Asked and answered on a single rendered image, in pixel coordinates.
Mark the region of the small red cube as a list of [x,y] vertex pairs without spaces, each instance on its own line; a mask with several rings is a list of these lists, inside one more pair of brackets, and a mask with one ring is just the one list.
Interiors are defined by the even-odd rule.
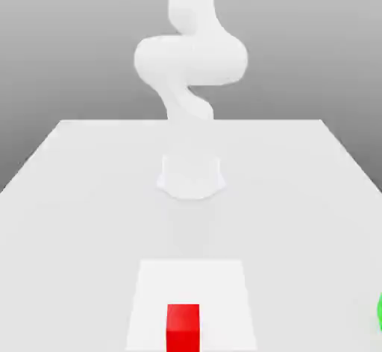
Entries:
[[166,352],[200,352],[198,304],[167,306]]

